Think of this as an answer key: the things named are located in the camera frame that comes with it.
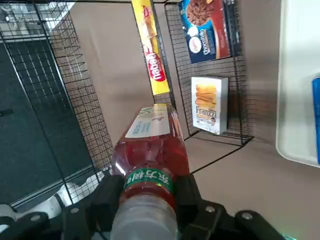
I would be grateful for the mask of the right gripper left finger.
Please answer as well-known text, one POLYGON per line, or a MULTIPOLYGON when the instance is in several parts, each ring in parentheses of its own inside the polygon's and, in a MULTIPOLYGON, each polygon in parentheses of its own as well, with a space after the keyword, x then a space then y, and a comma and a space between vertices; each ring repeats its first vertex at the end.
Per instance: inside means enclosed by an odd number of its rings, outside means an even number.
POLYGON ((54 216, 33 210, 14 226, 16 240, 90 240, 94 232, 110 231, 119 208, 124 177, 104 177, 82 200, 60 208, 54 216))

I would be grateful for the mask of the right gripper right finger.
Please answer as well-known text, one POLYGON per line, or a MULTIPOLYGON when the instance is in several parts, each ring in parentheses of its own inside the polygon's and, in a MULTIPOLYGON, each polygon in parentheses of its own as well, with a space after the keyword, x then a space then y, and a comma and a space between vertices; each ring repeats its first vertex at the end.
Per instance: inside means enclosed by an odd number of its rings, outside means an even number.
POLYGON ((234 216, 219 203, 202 199, 192 174, 174 183, 181 240, 283 240, 260 213, 240 210, 234 216))

